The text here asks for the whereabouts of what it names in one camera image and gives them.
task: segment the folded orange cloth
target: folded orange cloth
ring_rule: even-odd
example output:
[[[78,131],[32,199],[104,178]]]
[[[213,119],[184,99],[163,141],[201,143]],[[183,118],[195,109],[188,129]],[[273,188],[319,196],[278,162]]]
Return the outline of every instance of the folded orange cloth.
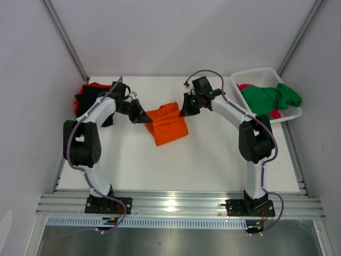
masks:
[[[147,111],[147,115],[153,119],[153,122],[145,125],[155,137],[157,146],[188,135],[185,119],[180,117],[179,114],[180,110],[177,102],[168,103],[159,109]]]

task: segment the purple cable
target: purple cable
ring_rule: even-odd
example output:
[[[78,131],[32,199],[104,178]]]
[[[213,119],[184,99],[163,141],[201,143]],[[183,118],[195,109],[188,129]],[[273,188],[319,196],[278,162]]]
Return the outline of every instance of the purple cable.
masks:
[[[265,176],[265,170],[264,170],[264,165],[275,160],[275,158],[278,156],[278,145],[277,145],[277,142],[276,142],[276,139],[275,137],[273,136],[272,132],[269,130],[269,128],[266,127],[265,124],[263,124],[260,120],[258,120],[257,118],[255,118],[254,116],[252,115],[249,115],[247,114],[247,111],[243,108],[240,108],[238,105],[234,104],[233,102],[229,101],[227,99],[227,97],[225,96],[225,92],[224,92],[224,78],[221,74],[219,74],[218,72],[216,71],[213,71],[213,70],[209,70],[209,69],[203,69],[203,70],[199,70],[197,72],[194,72],[192,75],[189,76],[189,78],[187,78],[187,80],[185,81],[185,84],[188,83],[188,80],[191,79],[194,75],[196,75],[197,73],[200,73],[200,72],[210,72],[210,73],[213,73],[213,74],[216,74],[218,77],[220,77],[220,79],[222,80],[222,97],[223,99],[226,101],[227,104],[231,105],[235,110],[237,110],[238,112],[240,112],[241,114],[245,115],[246,117],[256,121],[260,126],[262,126],[262,128],[269,134],[271,140],[273,141],[274,145],[275,145],[275,154],[272,158],[264,161],[262,163],[262,173],[261,173],[261,187],[262,187],[262,190],[265,192],[265,193],[268,193],[270,195],[276,195],[280,200],[281,200],[281,212],[279,213],[278,215],[278,218],[276,219],[276,221],[271,225],[269,226],[268,228],[264,229],[262,232],[265,232],[265,231],[268,231],[269,229],[271,229],[273,226],[275,226],[278,221],[282,218],[282,215],[283,215],[283,211],[284,211],[284,200],[282,198],[282,196],[276,192],[270,192],[270,191],[267,191],[264,187],[264,176]]]
[[[103,100],[104,100],[104,99],[105,99],[105,98],[106,98],[106,97],[115,89],[115,87],[116,87],[120,82],[122,82],[122,77],[120,77],[120,78],[118,79],[118,81],[117,81],[117,82],[112,86],[112,88],[109,90],[109,92],[108,92],[106,95],[103,96],[103,98],[100,100],[100,103],[97,102],[97,103],[96,103],[96,104],[87,112],[87,116],[89,116],[89,115],[90,115],[90,114],[91,114],[91,113],[92,113],[92,112],[101,104],[101,102],[103,102]],[[114,231],[114,230],[116,229],[116,227],[117,227],[118,225],[120,225],[120,224],[123,222],[123,220],[124,220],[124,218],[125,218],[125,216],[126,216],[126,214],[127,214],[127,208],[126,208],[125,204],[122,203],[120,200],[117,200],[116,198],[113,198],[113,197],[110,197],[110,196],[107,196],[107,195],[104,195],[104,194],[100,193],[100,192],[91,184],[90,179],[88,178],[88,175],[87,175],[87,173],[86,173],[86,170],[85,170],[84,168],[82,168],[82,167],[74,166],[74,165],[72,164],[72,162],[71,162],[71,157],[70,157],[70,148],[71,148],[72,139],[73,139],[73,137],[75,136],[75,133],[76,133],[78,127],[80,126],[80,124],[81,124],[84,120],[87,119],[87,116],[84,116],[81,120],[79,120],[79,121],[77,122],[77,124],[75,125],[75,127],[74,127],[74,128],[72,129],[72,131],[71,131],[71,134],[70,134],[70,137],[69,137],[69,140],[68,140],[68,144],[67,144],[67,148],[66,148],[67,161],[68,161],[68,163],[69,163],[69,165],[70,165],[70,167],[71,167],[72,169],[79,170],[79,171],[81,171],[81,172],[84,173],[84,177],[85,177],[85,180],[86,180],[87,184],[89,185],[89,187],[90,187],[91,189],[94,190],[95,193],[99,194],[100,196],[102,196],[102,197],[104,197],[104,198],[106,198],[106,199],[108,199],[108,200],[111,200],[111,201],[114,201],[114,202],[116,202],[116,203],[119,203],[120,205],[123,206],[123,212],[124,212],[124,213],[123,213],[123,217],[120,219],[120,221],[119,221],[118,223],[116,223],[116,225],[114,225],[113,227],[111,227],[110,229],[105,230],[105,231],[101,231],[101,232],[103,232],[103,233],[109,233],[109,232],[111,232],[111,231]],[[63,238],[63,237],[66,237],[66,236],[69,236],[69,235],[72,235],[72,234],[75,234],[75,233],[78,233],[78,232],[81,232],[81,231],[86,231],[86,230],[93,230],[93,229],[91,229],[91,228],[85,228],[85,229],[77,230],[77,231],[74,231],[74,232],[72,232],[72,233],[63,235],[63,236],[61,236],[61,237],[59,237],[59,238]]]

